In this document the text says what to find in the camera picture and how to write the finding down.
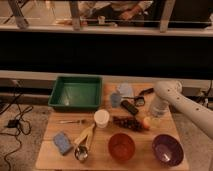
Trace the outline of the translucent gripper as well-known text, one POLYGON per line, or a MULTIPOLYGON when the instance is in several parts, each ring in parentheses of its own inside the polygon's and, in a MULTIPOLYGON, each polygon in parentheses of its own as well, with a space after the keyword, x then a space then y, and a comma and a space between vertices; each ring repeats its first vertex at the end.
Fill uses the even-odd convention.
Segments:
POLYGON ((160 97, 153 98, 149 107, 152 124, 159 124, 161 122, 162 117, 168 112, 168 106, 168 102, 160 97))

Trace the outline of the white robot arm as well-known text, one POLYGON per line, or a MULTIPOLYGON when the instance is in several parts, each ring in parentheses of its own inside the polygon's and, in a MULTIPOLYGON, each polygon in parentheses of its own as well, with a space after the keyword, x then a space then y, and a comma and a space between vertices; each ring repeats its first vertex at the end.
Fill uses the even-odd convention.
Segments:
POLYGON ((154 117, 161 117, 173 105, 200 130, 213 140, 213 111, 181 94, 179 81, 159 81, 154 84, 154 98, 149 111, 154 117))

